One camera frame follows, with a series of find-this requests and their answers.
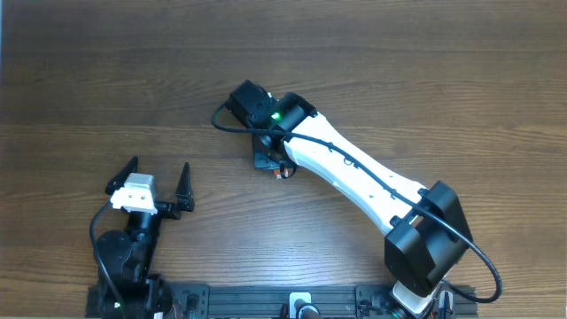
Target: wooden surface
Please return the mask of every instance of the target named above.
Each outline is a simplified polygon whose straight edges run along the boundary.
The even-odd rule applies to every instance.
[[[559,0],[4,1],[0,315],[84,314],[89,221],[133,155],[162,198],[191,164],[197,208],[156,253],[169,280],[390,283],[360,209],[306,170],[254,170],[249,137],[209,125],[249,78],[458,191],[505,284],[481,315],[565,316],[566,31]],[[450,279],[493,290],[470,252]]]

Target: wooden table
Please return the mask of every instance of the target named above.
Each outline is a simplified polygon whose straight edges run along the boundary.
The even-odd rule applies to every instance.
[[[9,0],[3,19],[0,315],[84,315],[89,221],[133,155],[163,199],[191,164],[197,208],[165,222],[153,268],[171,281],[392,282],[358,207],[305,169],[254,170],[250,138],[211,127],[246,78],[458,191],[505,284],[481,315],[565,315],[566,2]],[[450,279],[493,290],[471,252]]]

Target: cable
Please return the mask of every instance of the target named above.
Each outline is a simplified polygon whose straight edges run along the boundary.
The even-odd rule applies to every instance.
[[[221,130],[221,131],[225,131],[225,132],[229,132],[229,133],[255,134],[255,135],[264,135],[264,136],[265,135],[275,135],[275,136],[297,137],[297,138],[305,139],[307,141],[311,141],[311,142],[323,145],[323,146],[329,148],[330,150],[336,151],[339,154],[343,155],[347,161],[353,162],[355,167],[359,167],[360,169],[362,169],[362,171],[364,171],[372,179],[374,179],[380,186],[382,186],[382,188],[384,188],[385,191],[388,191],[390,194],[392,194],[392,196],[394,198],[397,198],[397,199],[401,200],[402,202],[408,204],[410,207],[412,207],[421,216],[431,218],[437,224],[442,226],[445,230],[447,230],[448,232],[450,232],[450,233],[454,234],[455,236],[457,236],[458,238],[460,238],[485,263],[485,265],[488,267],[488,269],[492,273],[492,275],[494,277],[494,282],[496,283],[496,289],[494,291],[494,295],[492,297],[489,297],[489,298],[478,298],[478,297],[475,297],[475,296],[471,296],[467,293],[462,292],[458,288],[454,287],[449,282],[446,282],[446,285],[451,290],[453,290],[453,292],[455,292],[456,294],[465,298],[466,300],[474,301],[474,302],[477,302],[477,303],[491,303],[491,302],[496,301],[502,295],[502,279],[500,277],[500,274],[498,273],[498,270],[496,269],[494,264],[490,261],[488,256],[486,256],[486,254],[480,248],[478,248],[478,246],[475,243],[470,241],[459,230],[456,230],[453,226],[449,225],[447,222],[445,222],[444,220],[439,218],[434,213],[421,208],[420,206],[418,206],[413,201],[411,201],[411,200],[405,198],[403,195],[399,194],[395,189],[390,187],[386,182],[384,182],[382,179],[380,179],[380,177],[378,177],[376,174],[374,174],[374,172],[372,172],[370,169],[365,167],[362,163],[360,163],[360,161],[355,159],[349,153],[343,151],[341,148],[337,147],[336,145],[334,145],[331,142],[325,142],[322,139],[311,137],[311,136],[306,136],[306,135],[303,135],[303,134],[298,134],[298,133],[293,133],[293,132],[275,131],[275,130],[270,130],[270,129],[259,129],[259,128],[227,128],[227,127],[224,127],[221,124],[219,124],[218,121],[217,121],[218,114],[221,112],[221,110],[224,108],[224,106],[225,106],[225,104],[222,104],[221,106],[219,106],[216,109],[216,111],[214,112],[213,118],[211,119],[211,123],[213,124],[213,126],[217,129]]]
[[[125,309],[126,303],[124,302],[124,299],[120,295],[118,288],[116,288],[116,285],[114,284],[113,280],[110,278],[110,275],[108,275],[108,271],[106,270],[105,264],[100,259],[100,252],[98,251],[97,239],[96,239],[96,235],[95,235],[95,226],[97,225],[98,219],[100,218],[100,216],[102,216],[102,214],[104,212],[106,212],[106,210],[108,210],[108,208],[111,206],[111,204],[112,203],[110,202],[110,200],[108,202],[106,202],[106,204],[104,206],[102,206],[102,208],[100,208],[100,210],[97,212],[97,214],[95,214],[95,216],[92,218],[92,221],[90,221],[90,228],[89,228],[90,242],[92,243],[92,249],[93,249],[94,254],[95,254],[95,261],[97,261],[97,264],[100,267],[100,270],[103,273],[103,276],[105,277],[106,283],[110,287],[110,290],[113,292],[114,298],[120,304],[120,310],[122,312],[122,319],[128,319],[128,317],[126,316],[126,309]]]

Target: tabletop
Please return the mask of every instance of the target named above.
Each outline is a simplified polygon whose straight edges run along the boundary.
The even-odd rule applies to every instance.
[[[134,155],[163,199],[191,166],[196,209],[164,223],[155,255],[167,280],[392,283],[356,205],[306,169],[255,170],[250,137],[210,125],[250,79],[456,189],[504,282],[481,315],[565,316],[566,2],[8,0],[3,20],[0,315],[84,315],[89,222]],[[449,278],[493,291],[471,252]]]

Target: wood grain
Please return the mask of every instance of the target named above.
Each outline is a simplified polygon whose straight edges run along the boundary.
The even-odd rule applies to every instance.
[[[3,17],[0,315],[84,315],[89,220],[133,155],[162,198],[191,164],[197,208],[156,252],[170,280],[390,283],[360,209],[306,170],[255,171],[249,137],[209,125],[249,78],[303,95],[397,172],[455,187],[505,284],[481,315],[565,316],[564,1],[9,0]],[[493,289],[472,253],[450,278]]]

